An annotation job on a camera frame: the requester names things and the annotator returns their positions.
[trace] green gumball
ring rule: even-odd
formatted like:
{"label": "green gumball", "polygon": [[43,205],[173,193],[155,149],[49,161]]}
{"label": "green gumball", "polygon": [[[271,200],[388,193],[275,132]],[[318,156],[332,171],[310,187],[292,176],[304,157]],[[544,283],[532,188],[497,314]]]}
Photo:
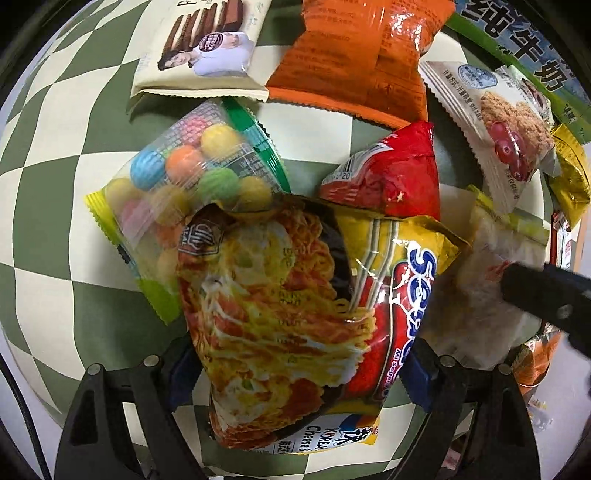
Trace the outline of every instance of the green gumball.
{"label": "green gumball", "polygon": [[236,202],[240,192],[240,178],[226,167],[211,168],[202,175],[195,188],[195,197],[203,205],[221,202],[228,206]]}

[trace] plastic packaging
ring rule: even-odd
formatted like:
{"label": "plastic packaging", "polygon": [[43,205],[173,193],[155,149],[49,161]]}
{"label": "plastic packaging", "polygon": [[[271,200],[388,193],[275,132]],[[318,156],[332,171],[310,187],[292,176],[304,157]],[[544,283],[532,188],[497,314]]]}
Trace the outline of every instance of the plastic packaging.
{"label": "plastic packaging", "polygon": [[499,282],[513,262],[544,265],[548,231],[539,219],[519,212],[498,215],[488,197],[469,188],[477,194],[470,217],[472,252],[444,283],[436,283],[421,336],[438,355],[490,369],[524,341],[531,325],[534,331],[539,327],[537,319],[503,301]]}
{"label": "plastic packaging", "polygon": [[456,0],[447,27],[505,65],[515,65],[550,99],[552,111],[581,144],[591,141],[591,100],[542,32],[506,0]]}
{"label": "plastic packaging", "polygon": [[248,75],[248,67],[271,0],[171,3],[138,64],[131,95],[266,100],[267,89]]}
{"label": "plastic packaging", "polygon": [[401,128],[427,119],[419,57],[450,0],[304,0],[306,32],[267,82],[270,98]]}
{"label": "plastic packaging", "polygon": [[290,187],[279,156],[236,100],[207,100],[127,162],[85,201],[165,323],[180,313],[176,247],[209,203],[272,208]]}
{"label": "plastic packaging", "polygon": [[426,61],[419,70],[464,133],[495,209],[511,212],[542,161],[554,164],[556,158],[547,99],[507,67],[489,72],[460,62]]}
{"label": "plastic packaging", "polygon": [[562,173],[548,184],[569,221],[575,227],[591,203],[589,166],[585,150],[565,125],[552,131]]}
{"label": "plastic packaging", "polygon": [[356,153],[322,181],[320,197],[397,218],[439,220],[433,124],[414,122]]}
{"label": "plastic packaging", "polygon": [[258,215],[201,210],[177,272],[217,440],[311,453],[375,434],[435,275],[464,245],[428,216],[303,197]]}
{"label": "plastic packaging", "polygon": [[539,335],[521,346],[511,368],[522,395],[539,385],[546,376],[561,333],[554,325],[547,324]]}

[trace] pink gumball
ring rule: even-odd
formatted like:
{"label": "pink gumball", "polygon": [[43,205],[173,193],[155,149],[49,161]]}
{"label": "pink gumball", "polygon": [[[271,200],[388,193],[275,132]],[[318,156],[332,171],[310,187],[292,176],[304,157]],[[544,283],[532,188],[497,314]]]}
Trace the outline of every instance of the pink gumball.
{"label": "pink gumball", "polygon": [[144,200],[130,200],[117,217],[121,233],[130,241],[139,240],[154,224],[150,204]]}
{"label": "pink gumball", "polygon": [[181,126],[181,142],[184,145],[198,147],[201,143],[201,134],[209,127],[207,121],[200,116],[190,116],[183,121]]}

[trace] checkered surface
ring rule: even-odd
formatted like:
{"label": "checkered surface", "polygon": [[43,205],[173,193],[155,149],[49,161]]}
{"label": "checkered surface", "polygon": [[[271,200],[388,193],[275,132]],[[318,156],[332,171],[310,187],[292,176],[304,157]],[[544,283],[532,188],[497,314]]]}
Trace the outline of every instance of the checkered surface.
{"label": "checkered surface", "polygon": [[[170,0],[98,0],[66,25],[27,79],[0,142],[0,321],[24,377],[63,424],[79,379],[92,363],[126,368],[164,351],[185,331],[165,327],[83,203],[143,146],[196,106],[185,98],[126,104],[140,55]],[[266,82],[302,30],[297,0],[274,0],[251,72]],[[438,35],[429,58],[477,59]],[[472,204],[463,188],[482,175],[463,135],[429,97],[442,217],[465,233]],[[387,131],[336,112],[280,103],[252,105],[290,171],[296,193]],[[548,220],[551,200],[538,179],[521,207]],[[208,438],[206,378],[193,405],[175,417],[211,476],[345,480],[396,466],[423,419],[400,382],[381,416],[377,443],[309,456],[226,450]],[[138,451],[146,445],[133,405],[126,405]]]}

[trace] orange package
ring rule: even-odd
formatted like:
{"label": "orange package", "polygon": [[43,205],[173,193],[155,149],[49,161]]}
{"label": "orange package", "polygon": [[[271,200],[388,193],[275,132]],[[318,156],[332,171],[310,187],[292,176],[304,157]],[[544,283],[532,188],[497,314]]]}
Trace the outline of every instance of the orange package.
{"label": "orange package", "polygon": [[269,97],[401,128],[427,119],[418,59],[452,0],[303,0],[306,32],[267,82]]}

